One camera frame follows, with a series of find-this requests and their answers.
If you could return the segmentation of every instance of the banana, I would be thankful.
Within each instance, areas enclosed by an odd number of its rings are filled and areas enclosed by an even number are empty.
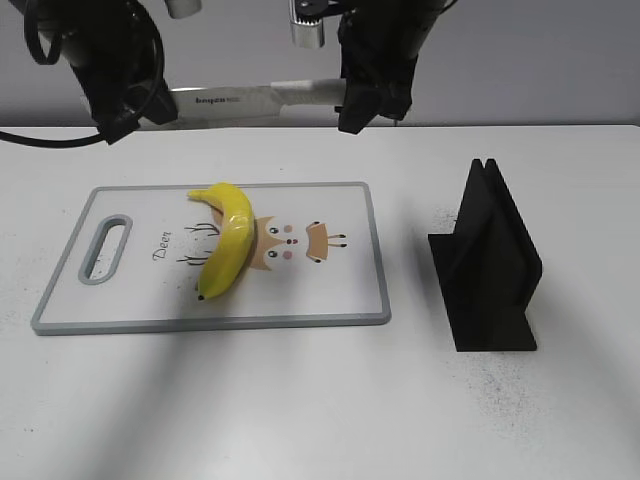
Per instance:
[[[249,256],[255,236],[251,203],[242,190],[228,183],[216,183],[207,190],[191,190],[188,196],[222,210],[218,246],[198,279],[201,298],[217,297],[233,285]]]

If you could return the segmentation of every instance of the knife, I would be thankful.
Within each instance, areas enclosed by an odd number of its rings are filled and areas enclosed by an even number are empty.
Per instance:
[[[287,105],[341,106],[344,79],[274,82],[256,87],[177,88],[171,96],[178,118],[164,125],[143,119],[141,130],[221,128],[260,123]]]

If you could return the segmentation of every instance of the cutting board handle hole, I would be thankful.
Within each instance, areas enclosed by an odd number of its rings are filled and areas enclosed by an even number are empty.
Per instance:
[[[78,278],[82,283],[98,285],[113,277],[132,225],[126,215],[112,215],[100,222],[80,267]]]

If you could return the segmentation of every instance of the black cable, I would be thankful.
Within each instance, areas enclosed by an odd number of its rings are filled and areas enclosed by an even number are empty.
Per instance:
[[[62,33],[58,29],[51,39],[51,47],[49,48],[49,54],[45,55],[42,48],[42,42],[40,41],[40,34],[38,32],[38,7],[40,6],[39,0],[27,0],[24,7],[24,39],[29,48],[31,57],[36,61],[38,65],[55,65],[60,59],[60,53],[62,53]]]
[[[164,45],[162,43],[162,37],[160,36],[160,32],[156,27],[155,23],[147,13],[144,8],[139,8],[136,12],[140,15],[147,24],[151,28],[151,39],[154,46],[154,63],[156,65],[156,69],[154,72],[153,82],[151,84],[151,88],[149,90],[149,94],[146,96],[140,108],[135,110],[132,114],[132,118],[134,120],[139,120],[149,108],[151,102],[153,102],[156,97],[160,86],[162,85],[162,79],[164,78]],[[16,143],[19,145],[25,145],[28,147],[38,147],[38,148],[77,148],[77,147],[86,147],[88,145],[94,145],[102,140],[104,140],[102,134],[97,133],[95,135],[91,135],[89,137],[84,138],[75,138],[70,140],[49,140],[43,138],[31,138],[24,137],[22,135],[15,135],[13,133],[7,133],[0,131],[0,140],[10,143]]]
[[[442,10],[440,11],[440,15],[442,15],[444,12],[450,10],[451,7],[453,7],[456,3],[458,3],[458,0],[451,0],[449,5],[446,5],[446,6],[442,7]]]

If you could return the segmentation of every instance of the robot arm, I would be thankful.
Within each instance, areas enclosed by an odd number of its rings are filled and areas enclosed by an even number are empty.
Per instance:
[[[118,141],[146,118],[171,124],[179,110],[164,81],[164,51],[156,26],[137,0],[9,0],[24,15],[25,40],[42,65],[63,56],[87,97],[98,135],[81,141],[34,142],[0,132],[0,139],[42,147]],[[411,106],[418,52],[446,0],[290,0],[294,43],[320,47],[322,19],[341,15],[338,128],[358,133],[381,115],[401,120]],[[165,0],[169,14],[198,12],[200,0]],[[44,53],[40,35],[50,42]]]

